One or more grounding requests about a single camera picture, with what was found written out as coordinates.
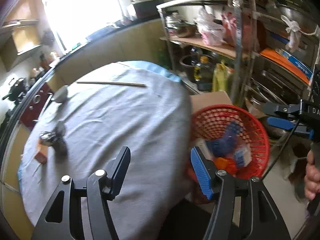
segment gray tablecloth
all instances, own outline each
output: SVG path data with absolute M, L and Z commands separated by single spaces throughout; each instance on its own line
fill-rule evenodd
M 170 208 L 190 187 L 184 176 L 191 115 L 189 96 L 177 82 L 118 63 L 83 78 L 140 82 L 147 87 L 73 83 L 66 103 L 49 106 L 31 132 L 22 156 L 26 213 L 36 225 L 63 175 L 74 180 L 88 177 L 105 168 L 122 146 L 128 146 L 131 163 L 119 196 L 108 202 L 111 216 L 120 239 L 155 239 Z M 33 158 L 39 133 L 53 130 L 59 120 L 66 126 L 68 158 L 61 162 L 50 147 L 48 163 L 41 165 Z M 84 232 L 90 239 L 85 200 Z

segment lid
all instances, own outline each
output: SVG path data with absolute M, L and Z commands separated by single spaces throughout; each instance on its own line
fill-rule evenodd
M 167 16 L 165 19 L 166 19 L 166 22 L 169 24 L 184 21 L 184 18 L 180 16 L 178 13 L 172 13 L 172 15 Z
M 207 56 L 201 56 L 200 57 L 200 62 L 202 64 L 207 64 L 209 62 L 209 58 Z

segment wooden stick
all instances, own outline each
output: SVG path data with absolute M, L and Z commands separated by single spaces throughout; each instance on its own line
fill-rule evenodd
M 124 86 L 135 86 L 135 87 L 146 87 L 146 84 L 143 83 L 134 83 L 134 82 L 118 82 L 118 81 L 76 81 L 78 84 L 110 84 L 110 85 L 124 85 Z

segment red basket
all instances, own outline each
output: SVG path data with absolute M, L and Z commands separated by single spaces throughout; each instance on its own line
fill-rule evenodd
M 214 105 L 195 112 L 191 120 L 191 140 L 200 137 L 205 140 L 220 138 L 231 121 L 243 128 L 239 136 L 250 144 L 252 157 L 249 165 L 241 168 L 236 173 L 236 177 L 241 179 L 249 179 L 252 176 L 261 177 L 269 159 L 268 135 L 259 120 L 242 108 L 232 105 Z M 188 168 L 188 175 L 197 182 L 193 168 Z

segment window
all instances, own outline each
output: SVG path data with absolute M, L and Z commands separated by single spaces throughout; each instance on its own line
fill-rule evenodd
M 122 19 L 118 0 L 42 1 L 49 24 L 64 53 L 88 35 Z

